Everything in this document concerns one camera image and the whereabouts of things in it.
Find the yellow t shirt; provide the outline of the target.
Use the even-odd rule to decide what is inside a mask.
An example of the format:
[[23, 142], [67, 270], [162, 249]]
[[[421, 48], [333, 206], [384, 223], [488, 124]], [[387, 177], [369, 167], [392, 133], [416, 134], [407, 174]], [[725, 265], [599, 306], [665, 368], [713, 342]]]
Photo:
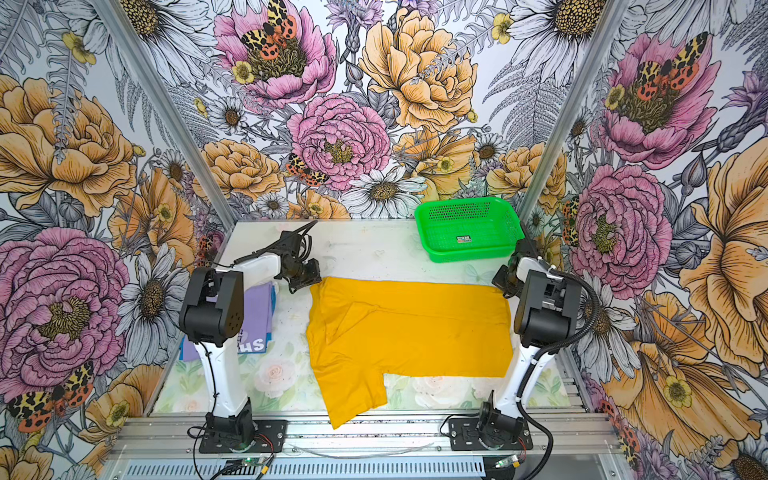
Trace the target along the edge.
[[490, 286], [328, 277], [310, 293], [310, 364], [335, 429], [387, 404], [387, 374], [502, 377], [513, 356]]

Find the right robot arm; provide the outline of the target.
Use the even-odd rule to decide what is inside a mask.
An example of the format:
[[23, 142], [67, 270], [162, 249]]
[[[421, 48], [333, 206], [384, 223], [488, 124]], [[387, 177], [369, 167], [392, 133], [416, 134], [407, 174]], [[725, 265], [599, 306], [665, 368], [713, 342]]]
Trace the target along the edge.
[[577, 330], [582, 285], [539, 255], [536, 244], [523, 238], [493, 285], [506, 298], [518, 299], [513, 332], [519, 345], [502, 386], [482, 405], [477, 429], [486, 448], [501, 449], [518, 442], [534, 386], [547, 364]]

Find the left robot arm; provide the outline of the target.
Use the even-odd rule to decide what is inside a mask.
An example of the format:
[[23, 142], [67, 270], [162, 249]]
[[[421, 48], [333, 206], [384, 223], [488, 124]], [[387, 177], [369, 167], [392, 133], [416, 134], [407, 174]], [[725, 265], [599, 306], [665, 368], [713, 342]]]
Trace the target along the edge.
[[238, 334], [246, 319], [246, 291], [287, 282], [290, 293], [322, 280], [319, 262], [310, 256], [310, 221], [283, 231], [273, 243], [229, 264], [199, 267], [190, 277], [180, 307], [178, 328], [201, 358], [210, 406], [201, 428], [202, 453], [256, 452], [274, 449], [275, 439], [261, 436], [239, 373]]

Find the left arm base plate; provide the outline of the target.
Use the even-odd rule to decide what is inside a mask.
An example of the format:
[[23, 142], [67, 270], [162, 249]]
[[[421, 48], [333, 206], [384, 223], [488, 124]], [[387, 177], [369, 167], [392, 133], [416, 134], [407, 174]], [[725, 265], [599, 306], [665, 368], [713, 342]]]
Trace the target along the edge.
[[204, 430], [198, 451], [203, 454], [279, 453], [283, 450], [288, 422], [285, 420], [237, 420], [212, 418]]

